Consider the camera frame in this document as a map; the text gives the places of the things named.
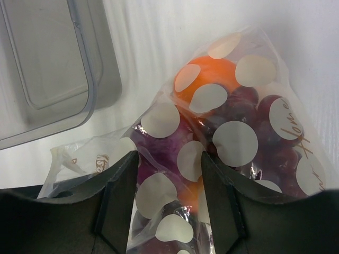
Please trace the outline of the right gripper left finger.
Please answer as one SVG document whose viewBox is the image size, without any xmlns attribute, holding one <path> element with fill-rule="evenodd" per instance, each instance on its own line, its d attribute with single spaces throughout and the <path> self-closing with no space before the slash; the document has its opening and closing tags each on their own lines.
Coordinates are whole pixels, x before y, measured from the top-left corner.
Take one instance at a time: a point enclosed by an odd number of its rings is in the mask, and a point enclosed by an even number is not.
<svg viewBox="0 0 339 254">
<path fill-rule="evenodd" d="M 125 253 L 138 152 L 53 198 L 1 190 L 1 253 Z"/>
</svg>

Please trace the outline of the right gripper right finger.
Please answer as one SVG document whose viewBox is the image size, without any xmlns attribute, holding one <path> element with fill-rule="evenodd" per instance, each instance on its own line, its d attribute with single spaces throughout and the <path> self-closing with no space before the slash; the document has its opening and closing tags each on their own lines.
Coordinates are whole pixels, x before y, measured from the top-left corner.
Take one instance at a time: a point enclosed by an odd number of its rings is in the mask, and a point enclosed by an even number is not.
<svg viewBox="0 0 339 254">
<path fill-rule="evenodd" d="M 297 199 L 204 152 L 201 159 L 216 253 L 338 253 L 338 191 Z"/>
</svg>

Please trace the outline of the fake purple onion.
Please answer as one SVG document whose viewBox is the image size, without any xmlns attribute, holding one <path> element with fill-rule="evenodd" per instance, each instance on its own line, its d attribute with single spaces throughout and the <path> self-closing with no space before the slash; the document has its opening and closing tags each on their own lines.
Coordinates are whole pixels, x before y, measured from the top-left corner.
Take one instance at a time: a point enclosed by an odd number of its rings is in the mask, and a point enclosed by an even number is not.
<svg viewBox="0 0 339 254">
<path fill-rule="evenodd" d="M 180 116 L 176 131 L 168 137 L 154 138 L 138 122 L 132 127 L 130 138 L 141 158 L 137 183 L 141 184 L 155 173 L 164 174 L 175 185 L 186 181 L 177 167 L 177 155 L 186 143 L 193 140 L 193 131 L 183 116 Z"/>
</svg>

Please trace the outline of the clear zip top bag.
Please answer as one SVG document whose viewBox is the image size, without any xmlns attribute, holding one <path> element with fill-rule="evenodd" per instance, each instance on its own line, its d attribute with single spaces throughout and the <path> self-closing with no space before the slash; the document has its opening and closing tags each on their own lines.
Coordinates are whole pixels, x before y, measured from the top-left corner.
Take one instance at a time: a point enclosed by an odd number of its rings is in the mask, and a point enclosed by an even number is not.
<svg viewBox="0 0 339 254">
<path fill-rule="evenodd" d="M 128 129 L 52 149 L 39 198 L 137 151 L 127 253 L 338 252 L 330 170 L 259 28 L 200 51 Z"/>
</svg>

